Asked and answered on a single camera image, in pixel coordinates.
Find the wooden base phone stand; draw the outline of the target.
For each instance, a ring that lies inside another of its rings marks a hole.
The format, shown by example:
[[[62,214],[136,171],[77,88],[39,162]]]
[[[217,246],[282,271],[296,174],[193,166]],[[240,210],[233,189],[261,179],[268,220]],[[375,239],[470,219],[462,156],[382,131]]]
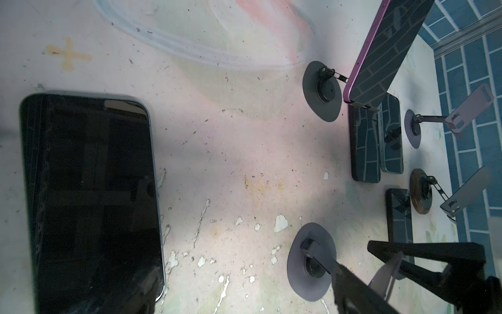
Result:
[[[441,187],[438,180],[420,168],[416,168],[410,175],[410,199],[416,211],[421,215],[429,213],[433,204],[432,190],[435,189],[443,203],[440,208],[448,219],[456,223],[456,216],[468,206],[476,202],[477,198],[491,183],[492,174],[487,166],[481,167],[455,193],[449,196]]]

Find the purple metal phone stand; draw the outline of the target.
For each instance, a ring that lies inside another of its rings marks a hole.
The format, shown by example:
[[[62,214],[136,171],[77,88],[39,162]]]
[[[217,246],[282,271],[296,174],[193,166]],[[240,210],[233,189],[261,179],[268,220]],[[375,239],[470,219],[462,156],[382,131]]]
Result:
[[[418,149],[422,139],[420,125],[428,123],[444,124],[456,137],[462,138],[462,131],[494,103],[490,87],[484,83],[478,86],[448,116],[427,116],[415,114],[409,109],[404,118],[406,136],[411,146]]]

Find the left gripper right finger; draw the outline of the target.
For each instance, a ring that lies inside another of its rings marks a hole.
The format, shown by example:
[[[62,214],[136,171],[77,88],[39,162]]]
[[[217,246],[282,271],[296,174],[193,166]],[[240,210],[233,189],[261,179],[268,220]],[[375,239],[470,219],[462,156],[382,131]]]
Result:
[[[403,253],[415,262],[438,264],[437,270],[429,270],[403,261],[399,273],[452,304],[459,313],[501,313],[501,281],[485,275],[486,252],[481,244],[370,241],[367,250],[383,262]]]

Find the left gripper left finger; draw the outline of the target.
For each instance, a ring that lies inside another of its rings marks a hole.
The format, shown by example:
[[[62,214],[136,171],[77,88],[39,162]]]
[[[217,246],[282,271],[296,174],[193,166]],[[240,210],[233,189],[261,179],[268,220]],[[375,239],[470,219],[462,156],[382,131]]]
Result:
[[[399,269],[400,263],[388,262],[367,285],[348,268],[337,264],[332,283],[339,313],[396,313],[388,300]]]

